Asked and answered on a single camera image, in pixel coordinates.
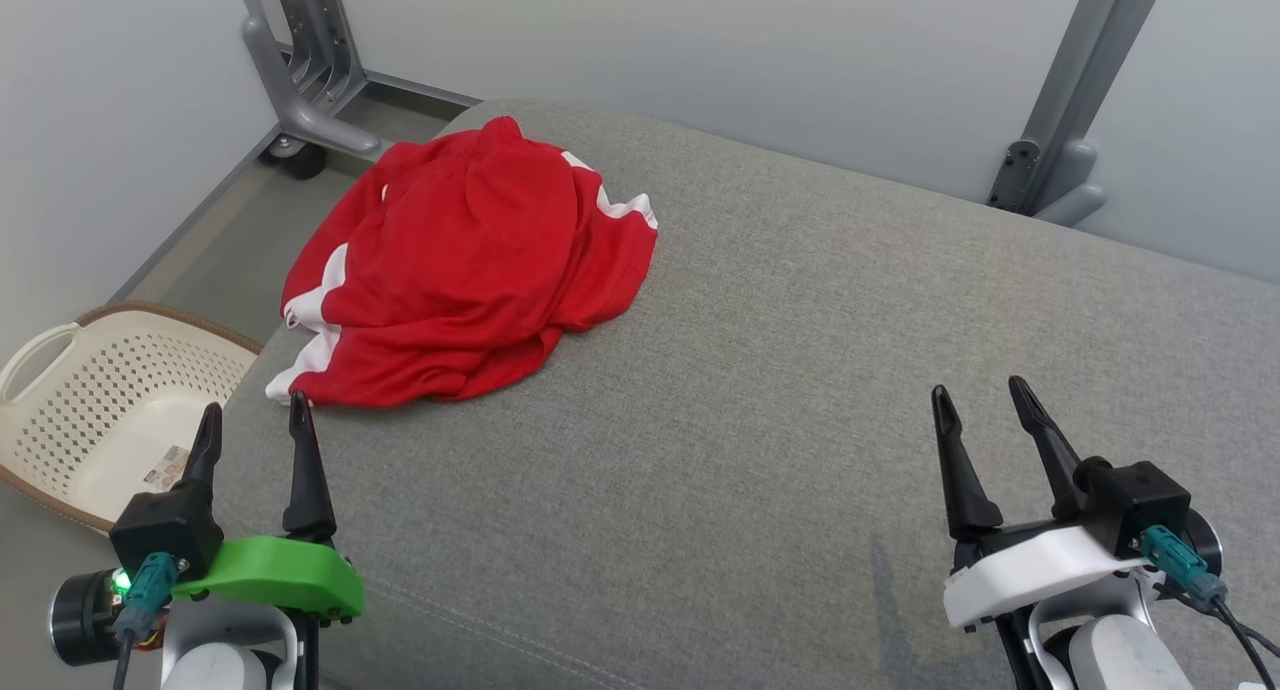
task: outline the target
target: black camera lens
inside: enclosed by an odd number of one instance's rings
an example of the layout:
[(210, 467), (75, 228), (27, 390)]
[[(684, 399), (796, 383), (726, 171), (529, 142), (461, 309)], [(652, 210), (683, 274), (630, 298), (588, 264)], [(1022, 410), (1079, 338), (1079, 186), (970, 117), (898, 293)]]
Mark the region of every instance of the black camera lens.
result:
[(1208, 524), (1202, 513), (1194, 508), (1187, 509), (1187, 529), (1183, 530), (1183, 540), (1192, 547), (1196, 553), (1208, 563), (1208, 571), (1213, 575), (1222, 575), (1222, 540), (1217, 536), (1213, 526)]
[(49, 607), (49, 636), (58, 659), (79, 667), (119, 658), (120, 645), (111, 632), (114, 575), (114, 570), (77, 575), (58, 589)]

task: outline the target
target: metal bracket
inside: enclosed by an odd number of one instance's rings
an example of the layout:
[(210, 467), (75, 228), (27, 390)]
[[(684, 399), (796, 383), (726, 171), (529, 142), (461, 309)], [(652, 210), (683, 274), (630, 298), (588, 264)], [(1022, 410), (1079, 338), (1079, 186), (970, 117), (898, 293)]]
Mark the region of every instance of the metal bracket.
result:
[(1000, 207), (1010, 213), (1020, 213), (1020, 204), (1027, 195), (1027, 186), (1030, 184), (1032, 174), (1039, 161), (1039, 146), (1033, 140), (1019, 140), (1005, 151), (1005, 163), (996, 174), (996, 183), (991, 186), (991, 197), (987, 204), (991, 207)]
[[(280, 58), (266, 24), (262, 0), (244, 0), (248, 19), (243, 36), (280, 120), (280, 131), (293, 138), (320, 143), (349, 154), (374, 156), (383, 140), (332, 115), (365, 87), (365, 70), (356, 56), (342, 0), (280, 0), (289, 22), (293, 52), (289, 64)], [(297, 154), (302, 143), (288, 138), (271, 143), (276, 157)]]
[[(1071, 148), (1082, 151), (1076, 146), (1083, 146), (1084, 133), (1155, 4), (1156, 0), (1076, 3), (1023, 137), (1010, 146), (1016, 152), (1015, 148), (1025, 147), (1023, 143), (1032, 143), (1039, 151), (1038, 161), (1027, 170), (1016, 160), (1010, 165), (1006, 156), (988, 195), (989, 206), (1034, 216), (1088, 181), (1088, 172), (1080, 175), (1069, 169), (1060, 174), (1059, 165), (1075, 163), (1070, 159)], [(1088, 156), (1088, 166), (1093, 166), (1092, 148), (1083, 154)], [(1097, 200), (1094, 193), (1084, 195), (1092, 198), (1089, 202)]]

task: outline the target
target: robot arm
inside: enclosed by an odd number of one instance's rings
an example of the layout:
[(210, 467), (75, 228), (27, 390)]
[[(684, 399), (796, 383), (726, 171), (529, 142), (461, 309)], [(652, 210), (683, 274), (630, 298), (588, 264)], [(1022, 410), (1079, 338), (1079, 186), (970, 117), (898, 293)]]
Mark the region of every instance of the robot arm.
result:
[[(59, 658), (72, 666), (115, 661), (118, 687), (134, 646), (164, 649), (164, 690), (323, 687), (320, 629), (360, 617), (365, 588), (333, 547), (333, 503), (301, 393), (292, 398), (289, 431), (284, 538), (223, 540), (212, 517), (221, 408), (209, 406), (182, 480), (168, 493), (134, 495), (110, 531), (123, 567), (72, 577), (55, 595), (50, 634)], [(152, 562), (173, 572), (152, 574)], [(247, 649), (271, 641), (283, 643), (283, 658)]]
[[(1153, 463), (1080, 461), (1027, 381), (1011, 376), (1009, 389), (1053, 494), (1051, 518), (1004, 525), (960, 439), (955, 403), (946, 388), (934, 388), (947, 526), (956, 542), (943, 590), (947, 621), (966, 632), (993, 623), (1019, 690), (1189, 687), (1148, 604), (1188, 603), (1189, 595), (1203, 600), (1202, 612), (1229, 622), (1217, 535), (1190, 508), (1190, 493)], [(1043, 635), (1047, 622), (1070, 618), (1084, 622)]]

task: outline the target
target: laundry basket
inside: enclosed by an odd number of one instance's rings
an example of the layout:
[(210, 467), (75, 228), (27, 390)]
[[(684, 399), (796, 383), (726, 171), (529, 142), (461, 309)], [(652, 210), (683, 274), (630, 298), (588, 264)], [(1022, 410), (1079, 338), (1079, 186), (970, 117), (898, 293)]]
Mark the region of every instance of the laundry basket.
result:
[(110, 530), (133, 494), (177, 480), (205, 406), (227, 402), (259, 352), (233, 330), (155, 303), (55, 326), (0, 370), (0, 480)]

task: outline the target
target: wall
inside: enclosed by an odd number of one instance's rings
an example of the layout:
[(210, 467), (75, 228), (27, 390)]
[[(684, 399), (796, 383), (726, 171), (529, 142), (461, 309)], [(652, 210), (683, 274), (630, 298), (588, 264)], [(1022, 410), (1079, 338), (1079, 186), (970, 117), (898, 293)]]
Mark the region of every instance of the wall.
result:
[(1076, 0), (344, 0), (366, 69), (986, 198)]
[(275, 124), (243, 0), (0, 0), (0, 362), (106, 302)]
[(1080, 230), (1280, 283), (1276, 0), (1158, 0), (1088, 140)]

